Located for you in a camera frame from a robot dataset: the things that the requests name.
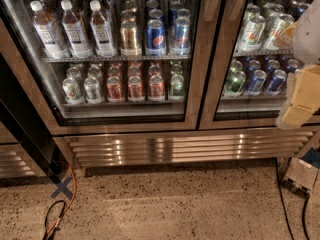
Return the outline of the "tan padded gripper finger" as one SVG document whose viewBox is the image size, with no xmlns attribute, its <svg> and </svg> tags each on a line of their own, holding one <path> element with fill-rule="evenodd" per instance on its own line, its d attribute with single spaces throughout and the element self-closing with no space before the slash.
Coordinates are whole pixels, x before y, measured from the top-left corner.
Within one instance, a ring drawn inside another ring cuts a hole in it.
<svg viewBox="0 0 320 240">
<path fill-rule="evenodd" d="M 287 78 L 287 100 L 275 125 L 280 129 L 298 129 L 320 108 L 320 66 L 308 65 Z"/>
</svg>

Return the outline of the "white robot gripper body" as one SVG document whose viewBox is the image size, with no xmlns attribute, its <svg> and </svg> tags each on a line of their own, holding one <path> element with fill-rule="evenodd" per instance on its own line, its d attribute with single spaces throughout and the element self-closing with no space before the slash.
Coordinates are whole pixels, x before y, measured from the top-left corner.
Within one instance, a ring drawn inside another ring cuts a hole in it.
<svg viewBox="0 0 320 240">
<path fill-rule="evenodd" d="M 305 64 L 320 63 L 320 0 L 300 16 L 293 39 L 294 57 Z"/>
</svg>

